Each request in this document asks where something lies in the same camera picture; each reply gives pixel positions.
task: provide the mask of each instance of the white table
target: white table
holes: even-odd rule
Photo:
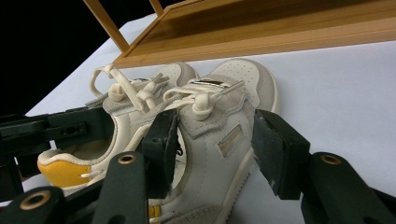
[[[128,43],[155,14],[120,28]],[[68,78],[26,115],[63,112],[94,99],[89,90],[94,68],[112,63],[119,49],[108,39]],[[281,116],[310,143],[310,152],[327,151],[349,161],[372,188],[396,196],[396,41],[331,49],[248,56],[268,67],[280,90]],[[187,62],[201,76],[226,59]],[[161,64],[122,70],[148,77]],[[99,76],[99,90],[112,81]],[[46,186],[37,175],[25,190]],[[304,223],[299,201],[280,201],[259,170],[240,193],[228,223]]]

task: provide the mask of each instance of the wooden frame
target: wooden frame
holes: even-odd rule
[[[106,19],[92,13],[99,22]],[[190,0],[157,15],[127,50],[120,49],[117,67],[396,39],[394,0]]]

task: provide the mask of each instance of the shoelace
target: shoelace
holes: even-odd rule
[[[127,96],[136,110],[145,113],[144,102],[151,109],[155,106],[154,98],[155,93],[164,85],[166,85],[169,77],[163,77],[163,74],[157,75],[155,78],[149,78],[147,81],[141,80],[128,80],[126,76],[118,70],[114,64],[108,64],[104,67],[99,67],[92,73],[91,78],[91,90],[92,93],[101,98],[104,95],[96,89],[94,83],[102,72],[106,73],[109,78],[116,79],[117,83],[111,85],[108,90],[108,98],[115,102],[121,101],[125,96]]]
[[[167,106],[165,110],[173,108],[181,108],[185,105],[192,105],[192,117],[196,120],[206,119],[216,103],[222,98],[223,95],[234,91],[237,88],[244,85],[244,81],[241,80],[233,85],[212,85],[202,84],[199,80],[192,79],[189,84],[183,87],[174,87],[163,94],[163,100],[166,101],[174,94],[180,94],[184,97],[180,100],[175,100],[172,104]]]

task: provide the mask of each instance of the white sneaker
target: white sneaker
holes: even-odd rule
[[[102,73],[118,82],[106,94],[99,92],[94,85]],[[97,99],[87,103],[87,107],[102,106],[109,114],[114,122],[112,137],[44,151],[37,160],[40,172],[52,186],[63,189],[65,196],[103,179],[113,156],[136,149],[150,126],[150,120],[142,120],[141,117],[148,114],[155,117],[161,112],[155,107],[162,102],[163,93],[196,78],[197,73],[186,63],[170,63],[152,78],[132,81],[113,64],[95,69],[91,89]]]
[[[255,109],[279,113],[275,79],[259,63],[231,59],[163,98],[165,110],[179,111],[184,157],[177,157],[166,198],[149,199],[150,222],[225,223],[256,164],[250,143]]]

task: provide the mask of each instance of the shoe label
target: shoe label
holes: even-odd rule
[[[198,81],[193,81],[191,82],[191,84],[197,84],[197,85],[207,85],[207,86],[216,86],[216,87],[220,87],[220,88],[229,88],[230,84],[221,82],[221,81],[216,81],[213,79],[208,79],[208,78],[204,78],[204,79],[200,79]]]

